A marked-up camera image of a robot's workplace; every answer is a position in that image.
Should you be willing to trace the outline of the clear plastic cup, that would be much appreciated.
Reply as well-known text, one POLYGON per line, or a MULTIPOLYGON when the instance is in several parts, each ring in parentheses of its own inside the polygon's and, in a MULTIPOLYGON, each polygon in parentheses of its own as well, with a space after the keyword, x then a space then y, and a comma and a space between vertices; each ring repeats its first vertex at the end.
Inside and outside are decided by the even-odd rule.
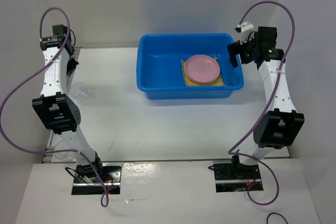
POLYGON ((66 163, 73 163, 76 161, 75 156, 72 152, 65 152, 65 150, 68 150, 69 147, 66 144, 65 141, 60 141, 59 143, 57 143, 55 145, 54 151, 60 151, 57 153, 53 153, 53 156, 62 162, 66 162, 66 163))
POLYGON ((69 96, 81 104, 88 104, 91 102, 92 97, 87 86, 83 83, 75 83, 70 87, 69 96))

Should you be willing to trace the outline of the bamboo woven mat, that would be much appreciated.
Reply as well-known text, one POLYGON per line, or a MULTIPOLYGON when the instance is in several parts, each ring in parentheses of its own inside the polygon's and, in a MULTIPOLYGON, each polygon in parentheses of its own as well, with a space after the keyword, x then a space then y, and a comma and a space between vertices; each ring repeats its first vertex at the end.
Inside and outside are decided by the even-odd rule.
POLYGON ((193 55, 181 60, 184 83, 188 87, 225 86, 217 57, 193 55))

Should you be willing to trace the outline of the pink plastic plate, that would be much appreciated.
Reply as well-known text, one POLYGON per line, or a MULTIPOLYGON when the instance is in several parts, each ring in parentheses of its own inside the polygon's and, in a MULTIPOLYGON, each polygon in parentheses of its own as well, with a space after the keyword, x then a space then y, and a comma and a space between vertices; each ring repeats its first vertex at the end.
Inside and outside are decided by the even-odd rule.
POLYGON ((185 61, 186 74, 194 81, 208 83, 219 77, 221 69, 216 58, 194 55, 185 61))

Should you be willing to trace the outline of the beige bear plate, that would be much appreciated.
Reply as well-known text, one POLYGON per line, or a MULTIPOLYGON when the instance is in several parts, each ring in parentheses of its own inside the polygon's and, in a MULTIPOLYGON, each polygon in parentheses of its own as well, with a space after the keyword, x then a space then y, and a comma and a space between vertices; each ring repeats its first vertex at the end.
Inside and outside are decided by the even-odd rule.
POLYGON ((187 74, 186 74, 186 70, 185 70, 185 61, 181 61, 182 64, 182 73, 183 73, 183 78, 184 78, 184 83, 186 86, 191 87, 191 86, 214 86, 214 83, 217 82, 216 78, 214 81, 212 82, 208 82, 208 83, 201 83, 201 82, 196 82, 194 80, 192 80, 187 74))

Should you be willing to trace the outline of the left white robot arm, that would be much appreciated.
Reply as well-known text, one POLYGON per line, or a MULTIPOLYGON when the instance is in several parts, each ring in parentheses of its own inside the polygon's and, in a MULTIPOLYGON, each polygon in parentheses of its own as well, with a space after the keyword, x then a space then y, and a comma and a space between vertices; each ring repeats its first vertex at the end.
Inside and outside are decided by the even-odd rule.
POLYGON ((40 96, 32 100, 32 106, 43 125, 75 150, 77 175, 98 182, 104 177, 101 159, 88 144, 80 128, 80 110, 68 95, 67 81, 78 65, 71 40, 65 40, 71 31, 64 25, 52 30, 53 35, 40 42, 47 69, 40 96))

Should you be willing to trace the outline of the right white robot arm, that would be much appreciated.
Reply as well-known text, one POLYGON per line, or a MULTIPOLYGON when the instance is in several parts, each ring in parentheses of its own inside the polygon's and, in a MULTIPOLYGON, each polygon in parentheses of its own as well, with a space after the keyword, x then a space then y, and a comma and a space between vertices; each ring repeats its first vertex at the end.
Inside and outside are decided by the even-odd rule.
POLYGON ((248 178, 257 163, 274 150, 292 145, 304 124, 304 115, 298 113, 289 94, 284 51, 276 48, 277 29, 249 23, 237 25, 240 40, 228 45, 229 61, 234 68, 238 63, 254 62, 259 71, 270 104, 252 131, 253 143, 243 155, 234 155, 228 169, 235 179, 248 178))

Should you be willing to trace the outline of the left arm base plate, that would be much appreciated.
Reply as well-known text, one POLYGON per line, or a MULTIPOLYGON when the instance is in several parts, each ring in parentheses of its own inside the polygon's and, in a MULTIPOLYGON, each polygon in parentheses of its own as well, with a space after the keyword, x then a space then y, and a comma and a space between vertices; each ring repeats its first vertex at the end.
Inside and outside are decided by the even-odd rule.
MULTIPOLYGON (((103 163, 102 181, 109 195, 118 195, 121 184, 121 163, 103 163)), ((97 179, 91 180, 87 176, 80 176, 70 167, 66 171, 73 178, 71 194, 78 195, 102 195, 104 193, 101 183, 97 179)))

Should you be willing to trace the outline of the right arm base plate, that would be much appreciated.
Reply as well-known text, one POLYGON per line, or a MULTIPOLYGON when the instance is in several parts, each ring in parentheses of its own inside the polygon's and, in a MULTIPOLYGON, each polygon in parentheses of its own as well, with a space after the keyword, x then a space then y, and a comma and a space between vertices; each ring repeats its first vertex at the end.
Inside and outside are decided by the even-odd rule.
POLYGON ((237 157, 230 161, 214 162, 208 167, 214 173, 217 193, 262 191, 263 185, 258 165, 243 165, 237 157))

